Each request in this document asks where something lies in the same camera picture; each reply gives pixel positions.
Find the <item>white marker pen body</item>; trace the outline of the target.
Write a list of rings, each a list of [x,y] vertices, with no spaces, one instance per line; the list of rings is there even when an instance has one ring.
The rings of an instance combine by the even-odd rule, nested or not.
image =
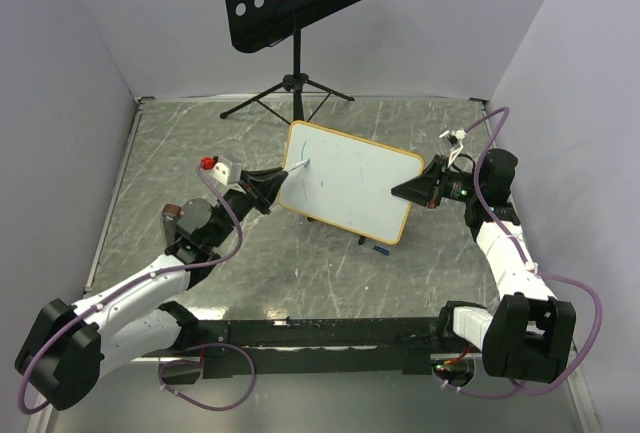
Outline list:
[[[292,172],[301,169],[301,168],[306,168],[309,164],[310,160],[309,159],[304,159],[301,161],[298,161],[296,163],[293,163],[287,167],[284,168],[284,171],[291,174]]]

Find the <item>orange framed whiteboard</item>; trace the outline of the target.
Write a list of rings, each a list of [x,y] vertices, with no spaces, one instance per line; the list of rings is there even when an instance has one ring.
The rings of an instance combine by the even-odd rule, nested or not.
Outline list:
[[[412,152],[296,121],[284,167],[309,159],[288,175],[278,201],[288,210],[378,242],[395,245],[411,209],[391,189],[418,176],[424,159]]]

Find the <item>blue marker cap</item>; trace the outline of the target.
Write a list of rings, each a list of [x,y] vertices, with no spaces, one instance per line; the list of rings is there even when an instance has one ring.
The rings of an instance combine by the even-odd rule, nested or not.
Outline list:
[[[385,255],[385,256],[390,256],[390,251],[389,251],[388,249],[384,248],[384,247],[381,247],[381,246],[375,245],[375,246],[373,247],[373,250],[375,250],[376,252],[378,252],[378,253],[380,253],[380,254],[383,254],[383,255]]]

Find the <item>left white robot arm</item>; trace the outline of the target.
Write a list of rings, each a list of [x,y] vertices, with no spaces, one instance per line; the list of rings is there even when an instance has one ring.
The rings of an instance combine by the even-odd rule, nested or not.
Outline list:
[[[56,298],[39,311],[14,363],[22,413],[68,409],[99,379],[147,353],[184,355],[194,349],[198,321],[173,296],[239,252],[243,219],[253,210],[269,214],[289,176],[281,167],[243,171],[233,187],[220,192],[214,182],[221,175],[211,159],[203,159],[196,173],[216,203],[196,198],[166,205],[166,248],[147,267],[101,293],[71,304]]]

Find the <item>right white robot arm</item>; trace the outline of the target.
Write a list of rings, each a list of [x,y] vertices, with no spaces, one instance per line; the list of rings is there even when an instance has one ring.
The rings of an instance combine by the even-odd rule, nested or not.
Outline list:
[[[510,201],[517,158],[489,150],[480,167],[463,172],[437,155],[423,172],[391,189],[393,196],[433,209],[444,199],[464,204],[465,224],[486,258],[500,302],[495,312],[464,301],[441,308],[438,343],[458,351],[467,343],[482,354],[494,377],[550,384],[564,372],[576,323],[538,275]]]

